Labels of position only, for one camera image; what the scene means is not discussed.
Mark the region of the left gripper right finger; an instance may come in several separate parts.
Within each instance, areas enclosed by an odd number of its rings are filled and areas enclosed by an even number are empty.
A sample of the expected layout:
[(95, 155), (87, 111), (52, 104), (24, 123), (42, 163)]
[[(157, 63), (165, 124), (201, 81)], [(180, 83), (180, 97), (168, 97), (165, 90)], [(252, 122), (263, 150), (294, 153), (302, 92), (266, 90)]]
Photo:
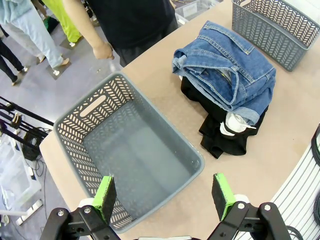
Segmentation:
[(211, 195), (219, 217), (219, 224), (209, 240), (234, 240), (239, 232), (249, 233), (254, 240), (290, 240), (291, 236), (272, 202), (259, 207), (237, 201), (223, 173), (213, 175)]

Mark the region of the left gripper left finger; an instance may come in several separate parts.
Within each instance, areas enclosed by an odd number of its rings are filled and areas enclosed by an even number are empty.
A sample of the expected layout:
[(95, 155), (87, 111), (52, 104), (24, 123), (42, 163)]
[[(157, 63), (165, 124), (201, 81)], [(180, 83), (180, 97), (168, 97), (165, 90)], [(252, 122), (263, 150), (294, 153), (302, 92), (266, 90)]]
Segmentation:
[(92, 203), (70, 212), (65, 208), (51, 211), (41, 234), (42, 240), (118, 240), (111, 227), (117, 192), (114, 177), (104, 176)]

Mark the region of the person's right hand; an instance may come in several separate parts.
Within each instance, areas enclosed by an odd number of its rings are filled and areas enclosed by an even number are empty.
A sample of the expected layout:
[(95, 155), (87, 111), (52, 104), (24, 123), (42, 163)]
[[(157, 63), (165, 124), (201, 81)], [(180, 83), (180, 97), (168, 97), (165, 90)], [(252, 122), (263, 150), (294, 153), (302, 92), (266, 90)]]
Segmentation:
[(93, 48), (94, 56), (101, 60), (101, 59), (111, 59), (114, 60), (113, 48), (108, 42), (104, 42), (98, 47)]

